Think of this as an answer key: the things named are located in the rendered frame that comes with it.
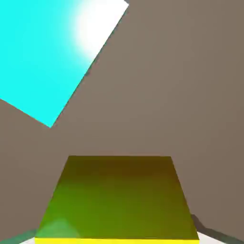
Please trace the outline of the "small yellow cube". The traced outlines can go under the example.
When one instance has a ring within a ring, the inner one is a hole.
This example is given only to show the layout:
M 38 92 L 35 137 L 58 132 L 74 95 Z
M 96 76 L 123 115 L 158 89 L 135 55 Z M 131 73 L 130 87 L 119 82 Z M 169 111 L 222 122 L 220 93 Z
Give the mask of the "small yellow cube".
M 69 156 L 35 244 L 200 244 L 169 156 Z

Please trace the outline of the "large cyan box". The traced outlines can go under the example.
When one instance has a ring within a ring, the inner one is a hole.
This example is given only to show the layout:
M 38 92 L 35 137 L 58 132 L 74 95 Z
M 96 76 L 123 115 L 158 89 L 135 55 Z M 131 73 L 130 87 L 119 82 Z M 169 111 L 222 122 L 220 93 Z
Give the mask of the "large cyan box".
M 0 0 L 0 99 L 52 127 L 125 0 Z

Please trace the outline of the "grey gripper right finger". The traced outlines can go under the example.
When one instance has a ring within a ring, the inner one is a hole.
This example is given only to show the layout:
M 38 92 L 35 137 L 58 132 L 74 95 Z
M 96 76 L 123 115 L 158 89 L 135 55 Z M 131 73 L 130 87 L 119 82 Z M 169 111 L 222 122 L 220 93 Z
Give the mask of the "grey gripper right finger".
M 191 217 L 196 227 L 200 244 L 244 244 L 244 241 L 235 237 L 205 227 L 196 215 L 191 214 Z

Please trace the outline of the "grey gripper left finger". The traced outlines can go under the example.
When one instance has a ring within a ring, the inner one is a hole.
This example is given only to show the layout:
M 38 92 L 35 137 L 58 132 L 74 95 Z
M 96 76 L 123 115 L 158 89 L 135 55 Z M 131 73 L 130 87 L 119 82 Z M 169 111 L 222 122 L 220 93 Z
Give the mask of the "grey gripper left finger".
M 3 241 L 0 241 L 0 244 L 20 244 L 22 242 L 25 242 L 31 238 L 33 238 L 36 234 L 36 229 L 24 232 L 22 234 L 16 235 L 14 237 L 5 239 Z

